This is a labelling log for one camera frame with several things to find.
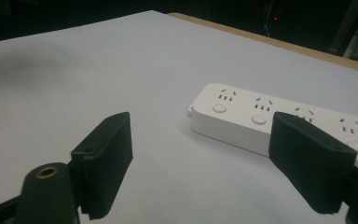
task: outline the power strip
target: power strip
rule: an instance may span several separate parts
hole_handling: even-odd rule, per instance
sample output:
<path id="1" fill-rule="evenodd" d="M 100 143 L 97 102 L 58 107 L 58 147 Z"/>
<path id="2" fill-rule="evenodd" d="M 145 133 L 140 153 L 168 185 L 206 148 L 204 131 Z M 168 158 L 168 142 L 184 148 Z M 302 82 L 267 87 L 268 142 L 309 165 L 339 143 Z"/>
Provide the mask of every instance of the power strip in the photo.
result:
<path id="1" fill-rule="evenodd" d="M 206 86 L 188 110 L 196 133 L 263 156 L 269 155 L 276 111 L 299 116 L 358 152 L 358 117 L 354 115 L 217 83 Z"/>

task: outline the white table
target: white table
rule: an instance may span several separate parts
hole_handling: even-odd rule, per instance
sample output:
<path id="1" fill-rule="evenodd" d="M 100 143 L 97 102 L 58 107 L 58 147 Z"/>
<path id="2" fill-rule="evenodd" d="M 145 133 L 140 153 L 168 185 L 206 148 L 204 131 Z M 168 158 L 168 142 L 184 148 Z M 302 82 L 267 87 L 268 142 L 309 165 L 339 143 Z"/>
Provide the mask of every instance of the white table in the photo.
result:
<path id="1" fill-rule="evenodd" d="M 0 203 L 130 111 L 134 160 L 91 223 L 344 223 L 345 204 L 318 215 L 268 158 L 190 129 L 187 107 L 213 82 L 358 116 L 358 71 L 154 11 L 6 40 Z"/>

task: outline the brass screw hole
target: brass screw hole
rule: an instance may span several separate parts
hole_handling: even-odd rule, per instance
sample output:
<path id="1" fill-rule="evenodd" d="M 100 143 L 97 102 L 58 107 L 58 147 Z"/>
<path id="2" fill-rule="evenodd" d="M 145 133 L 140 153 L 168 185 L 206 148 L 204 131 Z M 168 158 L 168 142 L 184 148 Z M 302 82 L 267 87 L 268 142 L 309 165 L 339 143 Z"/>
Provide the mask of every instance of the brass screw hole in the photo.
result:
<path id="1" fill-rule="evenodd" d="M 36 178 L 38 179 L 46 179 L 49 178 L 51 176 L 54 176 L 55 174 L 57 174 L 59 171 L 58 167 L 56 166 L 48 166 L 45 167 L 43 169 L 41 169 L 40 171 L 38 171 L 36 173 Z"/>

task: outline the electrical socket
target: electrical socket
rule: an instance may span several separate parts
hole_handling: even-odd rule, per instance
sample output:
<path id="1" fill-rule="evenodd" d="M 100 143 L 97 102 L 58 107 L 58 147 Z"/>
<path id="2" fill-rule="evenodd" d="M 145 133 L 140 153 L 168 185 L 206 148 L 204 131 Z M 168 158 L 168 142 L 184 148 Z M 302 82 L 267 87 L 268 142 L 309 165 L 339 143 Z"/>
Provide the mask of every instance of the electrical socket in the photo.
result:
<path id="1" fill-rule="evenodd" d="M 269 155 L 276 111 L 299 116 L 358 152 L 358 117 L 318 106 L 214 83 L 201 91 L 188 111 L 195 132 L 263 156 Z"/>

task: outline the round white button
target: round white button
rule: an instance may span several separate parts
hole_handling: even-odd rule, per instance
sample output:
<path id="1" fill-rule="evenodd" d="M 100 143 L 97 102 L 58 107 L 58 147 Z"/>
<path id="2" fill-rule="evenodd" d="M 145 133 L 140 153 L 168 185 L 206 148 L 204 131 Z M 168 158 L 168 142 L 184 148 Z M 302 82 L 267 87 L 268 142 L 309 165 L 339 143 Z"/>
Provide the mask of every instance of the round white button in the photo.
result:
<path id="1" fill-rule="evenodd" d="M 263 124 L 267 123 L 266 117 L 264 117 L 261 114 L 255 114 L 251 117 L 251 119 L 252 119 L 252 122 L 257 125 L 263 125 Z"/>
<path id="2" fill-rule="evenodd" d="M 226 110 L 227 110 L 227 108 L 223 104 L 215 104 L 213 106 L 213 111 L 216 113 L 219 113 L 219 114 L 226 112 Z"/>
<path id="3" fill-rule="evenodd" d="M 348 140 L 347 145 L 350 146 L 351 148 L 355 149 L 358 153 L 358 140 L 356 140 L 356 139 Z"/>

